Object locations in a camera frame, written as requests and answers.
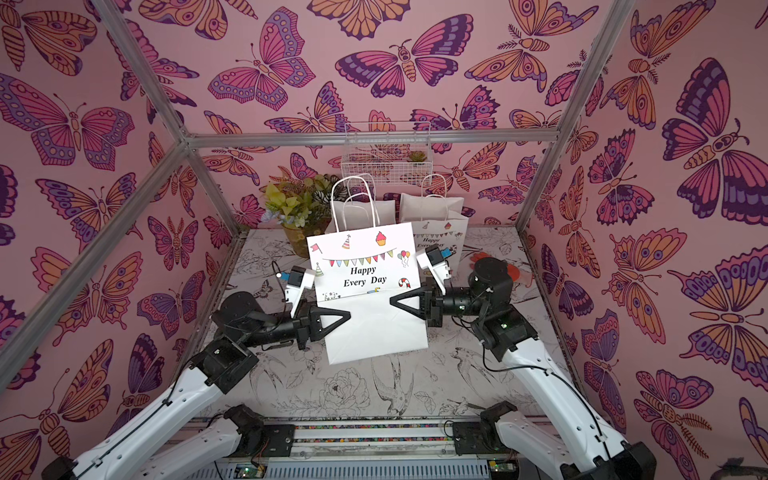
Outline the white party paper bag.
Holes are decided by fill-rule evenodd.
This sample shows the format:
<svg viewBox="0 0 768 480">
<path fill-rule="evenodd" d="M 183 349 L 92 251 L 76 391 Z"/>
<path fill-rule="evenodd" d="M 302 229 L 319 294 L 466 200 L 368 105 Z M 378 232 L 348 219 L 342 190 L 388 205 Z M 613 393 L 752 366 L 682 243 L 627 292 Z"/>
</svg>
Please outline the white party paper bag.
<svg viewBox="0 0 768 480">
<path fill-rule="evenodd" d="M 331 365 L 428 347 L 422 321 L 390 305 L 391 296 L 421 287 L 412 225 L 395 223 L 307 238 L 320 307 L 351 319 L 325 337 Z"/>
</svg>

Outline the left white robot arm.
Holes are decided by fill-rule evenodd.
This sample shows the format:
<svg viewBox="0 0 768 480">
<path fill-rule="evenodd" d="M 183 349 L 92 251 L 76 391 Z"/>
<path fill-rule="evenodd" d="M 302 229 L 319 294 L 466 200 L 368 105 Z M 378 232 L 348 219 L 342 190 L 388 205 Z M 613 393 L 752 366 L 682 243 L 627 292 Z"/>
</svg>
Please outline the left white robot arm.
<svg viewBox="0 0 768 480">
<path fill-rule="evenodd" d="M 351 313 L 301 300 L 296 315 L 268 314 L 249 292 L 228 296 L 211 320 L 217 337 L 171 386 L 137 416 L 76 458 L 62 455 L 43 469 L 44 479 L 140 479 L 150 461 L 198 412 L 229 393 L 253 370 L 258 346 L 294 342 L 304 347 L 324 339 Z"/>
</svg>

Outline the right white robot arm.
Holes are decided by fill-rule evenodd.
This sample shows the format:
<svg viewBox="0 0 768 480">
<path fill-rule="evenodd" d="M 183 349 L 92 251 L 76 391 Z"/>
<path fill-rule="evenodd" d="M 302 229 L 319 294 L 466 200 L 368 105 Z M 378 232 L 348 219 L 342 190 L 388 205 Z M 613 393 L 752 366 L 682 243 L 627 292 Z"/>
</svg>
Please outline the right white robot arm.
<svg viewBox="0 0 768 480">
<path fill-rule="evenodd" d="M 451 288 L 446 251 L 420 251 L 416 261 L 431 274 L 432 285 L 391 297 L 391 306 L 429 326 L 444 316 L 471 317 L 469 329 L 483 354 L 499 362 L 497 372 L 515 375 L 555 429 L 548 433 L 510 402 L 499 402 L 485 409 L 479 422 L 490 448 L 522 455 L 551 479 L 654 478 L 657 460 L 650 449 L 642 442 L 629 443 L 597 413 L 513 305 L 515 280 L 506 262 L 482 258 L 467 286 Z"/>
</svg>

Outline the red glove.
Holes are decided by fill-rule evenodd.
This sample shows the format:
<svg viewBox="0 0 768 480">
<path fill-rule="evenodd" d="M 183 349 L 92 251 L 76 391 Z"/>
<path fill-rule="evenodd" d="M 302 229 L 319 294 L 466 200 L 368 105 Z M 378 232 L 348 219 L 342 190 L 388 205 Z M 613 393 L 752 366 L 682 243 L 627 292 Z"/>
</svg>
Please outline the red glove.
<svg viewBox="0 0 768 480">
<path fill-rule="evenodd" d="M 476 263 L 478 261 L 482 260 L 482 259 L 485 259 L 485 258 L 491 258 L 491 255 L 486 253 L 486 252 L 476 252 L 476 253 L 473 253 L 470 256 L 470 268 L 474 269 Z M 510 276 L 510 278 L 513 281 L 518 281 L 520 279 L 520 276 L 521 276 L 520 270 L 516 266 L 514 266 L 514 265 L 512 265 L 512 264 L 510 264 L 510 263 L 508 263 L 506 261 L 504 261 L 504 264 L 506 265 L 507 273 Z"/>
</svg>

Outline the potted green plant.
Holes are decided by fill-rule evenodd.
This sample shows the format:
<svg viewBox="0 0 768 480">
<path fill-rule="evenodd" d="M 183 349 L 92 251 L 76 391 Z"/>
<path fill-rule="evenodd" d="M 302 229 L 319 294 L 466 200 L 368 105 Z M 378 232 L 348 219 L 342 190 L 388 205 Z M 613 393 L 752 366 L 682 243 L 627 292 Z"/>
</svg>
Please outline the potted green plant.
<svg viewBox="0 0 768 480">
<path fill-rule="evenodd" d="M 348 197 L 348 189 L 344 186 L 332 191 L 339 180 L 335 175 L 317 174 L 266 186 L 263 222 L 274 220 L 279 223 L 298 257 L 310 258 L 307 238 L 323 234 L 332 221 L 332 202 Z"/>
</svg>

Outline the small succulent in basket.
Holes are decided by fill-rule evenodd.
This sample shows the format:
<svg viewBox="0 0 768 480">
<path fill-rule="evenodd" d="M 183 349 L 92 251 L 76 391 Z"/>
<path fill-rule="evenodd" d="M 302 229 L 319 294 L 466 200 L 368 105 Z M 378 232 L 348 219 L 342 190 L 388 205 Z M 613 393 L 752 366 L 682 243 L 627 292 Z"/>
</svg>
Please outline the small succulent in basket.
<svg viewBox="0 0 768 480">
<path fill-rule="evenodd" d="M 428 155 L 424 151 L 413 151 L 408 155 L 408 161 L 411 163 L 424 163 L 428 160 Z"/>
</svg>

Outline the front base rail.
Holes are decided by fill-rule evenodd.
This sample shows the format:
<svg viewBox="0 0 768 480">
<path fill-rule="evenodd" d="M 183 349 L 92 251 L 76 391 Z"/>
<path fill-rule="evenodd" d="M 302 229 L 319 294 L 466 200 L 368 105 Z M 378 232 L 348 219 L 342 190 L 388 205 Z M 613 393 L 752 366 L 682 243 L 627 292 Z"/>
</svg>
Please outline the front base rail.
<svg viewBox="0 0 768 480">
<path fill-rule="evenodd" d="M 259 447 L 214 427 L 159 454 L 139 479 L 560 479 L 575 456 L 538 419 L 285 422 Z"/>
</svg>

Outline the aluminium frame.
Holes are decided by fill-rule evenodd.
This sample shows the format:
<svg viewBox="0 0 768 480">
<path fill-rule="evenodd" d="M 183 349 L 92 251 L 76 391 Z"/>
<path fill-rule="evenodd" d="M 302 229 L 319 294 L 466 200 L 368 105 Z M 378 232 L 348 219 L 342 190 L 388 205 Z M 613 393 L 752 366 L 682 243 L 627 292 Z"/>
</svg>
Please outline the aluminium frame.
<svg viewBox="0 0 768 480">
<path fill-rule="evenodd" d="M 140 52 L 138 41 L 135 40 L 130 32 L 125 19 L 116 8 L 114 2 L 92 1 L 92 3 L 97 12 L 99 12 L 99 15 L 101 15 L 104 26 L 116 41 L 118 48 L 125 55 L 128 63 L 134 67 L 135 73 L 139 76 L 139 83 L 145 83 L 143 86 L 147 95 L 154 103 L 160 116 L 163 117 L 163 121 L 166 122 L 171 133 L 174 133 L 174 128 L 179 130 L 176 133 L 179 133 L 180 140 L 174 149 L 170 150 L 168 155 L 164 157 L 166 160 L 160 162 L 159 166 L 154 167 L 137 192 L 128 197 L 118 210 L 116 216 L 102 230 L 102 233 L 91 242 L 90 246 L 85 249 L 76 261 L 68 267 L 57 283 L 53 285 L 49 293 L 30 311 L 27 320 L 21 325 L 15 336 L 8 340 L 6 346 L 1 350 L 1 388 L 7 386 L 16 369 L 22 368 L 23 361 L 27 359 L 28 355 L 33 353 L 48 331 L 57 323 L 66 307 L 74 301 L 76 294 L 79 293 L 80 289 L 95 273 L 96 267 L 100 266 L 111 255 L 117 244 L 122 241 L 125 232 L 132 227 L 139 214 L 150 203 L 150 200 L 161 184 L 164 183 L 166 177 L 170 177 L 177 165 L 187 156 L 191 155 L 190 152 L 193 148 L 188 144 L 189 139 L 187 135 L 181 131 L 183 128 L 182 122 L 178 121 L 175 110 L 171 108 L 166 94 L 156 85 L 154 72 L 149 70 L 149 64 L 145 62 L 143 53 Z M 222 143 L 224 146 L 228 144 L 232 144 L 232 146 L 235 144 L 246 146 L 251 144 L 253 146 L 262 144 L 267 146 L 308 146 L 310 144 L 340 145 L 344 143 L 344 133 L 339 132 L 276 134 L 271 136 L 268 134 L 213 135 L 212 138 L 211 142 L 213 143 L 206 144 L 204 141 L 203 144 L 205 145 L 203 146 L 218 146 L 217 142 Z M 209 191 L 212 197 L 211 202 L 220 210 L 219 213 L 225 223 L 227 223 L 227 228 L 234 234 L 238 227 L 233 223 L 233 217 L 228 213 L 226 205 L 219 205 L 219 203 L 223 202 L 221 199 L 223 197 L 220 195 L 218 187 L 213 184 L 213 181 L 206 173 L 206 167 L 202 163 L 200 163 L 198 170 L 200 169 L 202 169 L 202 173 L 198 172 L 197 175 L 202 177 L 200 178 L 201 182 L 203 180 L 208 181 L 208 184 L 205 184 L 205 188 L 208 189 L 207 191 Z"/>
</svg>

